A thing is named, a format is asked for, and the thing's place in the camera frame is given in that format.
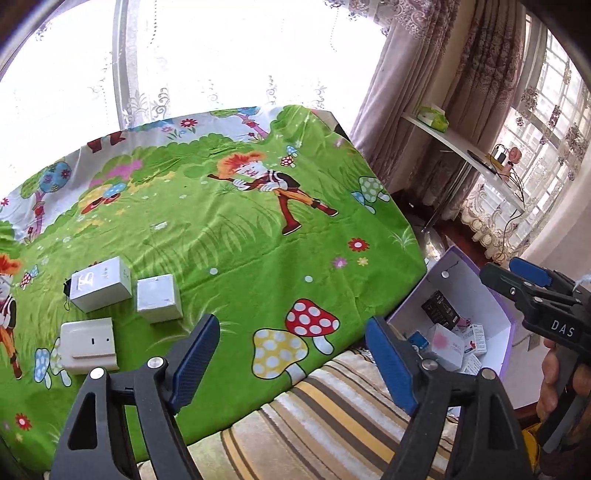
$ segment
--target black box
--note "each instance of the black box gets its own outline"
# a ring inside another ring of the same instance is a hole
[[[436,290],[421,308],[433,323],[440,323],[448,330],[452,330],[460,320],[460,316],[439,290]]]

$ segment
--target green tissue box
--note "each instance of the green tissue box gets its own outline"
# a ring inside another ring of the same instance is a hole
[[[425,125],[428,125],[441,133],[445,133],[447,127],[449,127],[449,122],[447,121],[447,118],[445,118],[445,113],[428,106],[422,106],[418,109],[417,118]]]

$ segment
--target cartoon character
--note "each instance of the cartoon character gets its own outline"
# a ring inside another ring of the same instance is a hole
[[[21,263],[11,260],[7,254],[0,255],[0,342],[4,344],[14,378],[22,378],[22,370],[18,364],[18,352],[14,345],[14,329],[17,326],[17,301],[10,295],[12,279],[18,272]]]
[[[285,218],[286,226],[283,228],[283,235],[289,235],[301,228],[298,222],[291,214],[287,202],[297,200],[312,208],[316,208],[330,217],[339,214],[338,211],[322,203],[319,199],[312,198],[310,195],[300,189],[300,184],[288,174],[269,170],[263,165],[261,159],[263,154],[252,152],[249,154],[235,153],[230,157],[221,159],[217,164],[217,175],[208,175],[216,180],[231,181],[239,190],[259,190],[261,192],[273,192],[277,195],[281,213]],[[234,175],[244,175],[253,181],[246,182],[241,179],[233,179]]]
[[[35,265],[30,272],[25,272],[22,275],[22,280],[20,282],[20,287],[24,290],[27,288],[27,285],[33,283],[33,280],[39,275],[39,267]]]
[[[123,134],[123,132],[121,132],[121,131],[111,133],[109,135],[109,143],[111,145],[116,145],[119,142],[122,142],[123,140],[125,140],[125,137],[121,136],[122,134]],[[102,145],[103,138],[106,138],[106,137],[97,138],[96,140],[93,140],[93,141],[88,142],[86,144],[92,150],[92,153],[97,153],[103,149],[103,145]]]

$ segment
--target striped sofa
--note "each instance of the striped sofa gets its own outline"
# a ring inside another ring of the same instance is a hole
[[[349,350],[230,428],[191,445],[205,480],[379,479],[408,425],[369,355]],[[456,423],[430,478],[443,479]],[[150,462],[143,480],[155,480]]]

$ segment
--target yellow mushroom with white dots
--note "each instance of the yellow mushroom with white dots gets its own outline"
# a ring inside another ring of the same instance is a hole
[[[295,385],[306,377],[306,372],[297,362],[308,355],[308,345],[297,335],[285,330],[262,328],[252,336],[255,357],[252,373],[263,380],[279,377],[283,372]]]

